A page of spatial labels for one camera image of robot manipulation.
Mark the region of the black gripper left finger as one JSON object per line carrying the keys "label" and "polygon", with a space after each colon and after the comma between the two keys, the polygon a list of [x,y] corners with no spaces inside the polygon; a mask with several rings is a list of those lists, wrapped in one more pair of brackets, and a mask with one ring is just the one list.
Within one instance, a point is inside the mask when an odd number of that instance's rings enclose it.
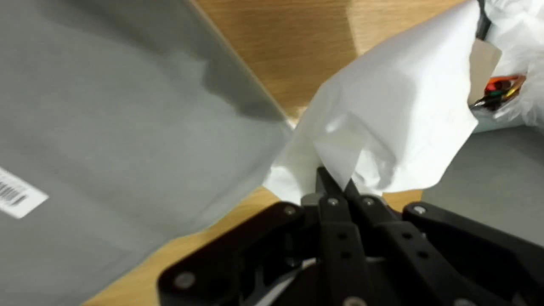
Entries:
{"label": "black gripper left finger", "polygon": [[319,193],[319,263],[328,306],[370,306],[365,251],[348,200],[325,166],[316,169]]}

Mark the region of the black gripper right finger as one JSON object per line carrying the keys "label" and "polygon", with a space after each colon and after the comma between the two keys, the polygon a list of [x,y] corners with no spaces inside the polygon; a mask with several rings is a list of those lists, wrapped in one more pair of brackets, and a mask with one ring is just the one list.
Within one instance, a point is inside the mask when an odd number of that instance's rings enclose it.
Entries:
{"label": "black gripper right finger", "polygon": [[350,212],[374,254],[393,265],[415,306],[508,306],[505,299],[462,277],[447,258],[377,195],[345,186]]}

